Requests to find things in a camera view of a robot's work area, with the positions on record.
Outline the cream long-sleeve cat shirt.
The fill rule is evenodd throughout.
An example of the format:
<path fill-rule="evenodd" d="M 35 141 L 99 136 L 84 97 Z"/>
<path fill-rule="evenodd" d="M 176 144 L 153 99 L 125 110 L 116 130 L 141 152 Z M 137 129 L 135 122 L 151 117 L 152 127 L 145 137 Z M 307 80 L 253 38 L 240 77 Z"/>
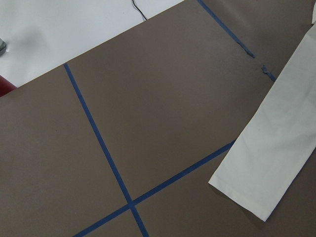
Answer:
<path fill-rule="evenodd" d="M 316 147 L 311 27 L 209 183 L 266 221 Z"/>

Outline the brown paper table cover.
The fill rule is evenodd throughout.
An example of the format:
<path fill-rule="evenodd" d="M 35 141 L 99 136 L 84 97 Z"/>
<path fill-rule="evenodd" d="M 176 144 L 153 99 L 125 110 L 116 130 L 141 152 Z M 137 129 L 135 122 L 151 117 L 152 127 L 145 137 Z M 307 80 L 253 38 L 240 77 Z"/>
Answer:
<path fill-rule="evenodd" d="M 313 7 L 186 0 L 1 97 L 1 236 L 315 236 L 315 155 L 266 222 L 208 182 Z"/>

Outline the dark red object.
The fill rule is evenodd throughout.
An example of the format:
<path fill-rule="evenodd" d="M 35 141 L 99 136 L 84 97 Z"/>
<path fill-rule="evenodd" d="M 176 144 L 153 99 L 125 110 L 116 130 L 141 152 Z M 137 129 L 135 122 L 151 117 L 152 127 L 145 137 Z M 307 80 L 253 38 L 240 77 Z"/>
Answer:
<path fill-rule="evenodd" d="M 0 97 L 8 94 L 9 92 L 15 90 L 17 87 L 6 80 L 4 77 L 0 76 Z"/>

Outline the silver metal object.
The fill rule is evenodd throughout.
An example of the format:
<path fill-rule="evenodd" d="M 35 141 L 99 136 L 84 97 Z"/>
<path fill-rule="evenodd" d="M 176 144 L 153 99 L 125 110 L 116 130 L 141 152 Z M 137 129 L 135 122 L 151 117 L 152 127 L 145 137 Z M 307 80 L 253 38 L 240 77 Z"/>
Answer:
<path fill-rule="evenodd" d="M 6 53 L 7 44 L 4 40 L 0 39 L 0 56 L 4 55 Z"/>

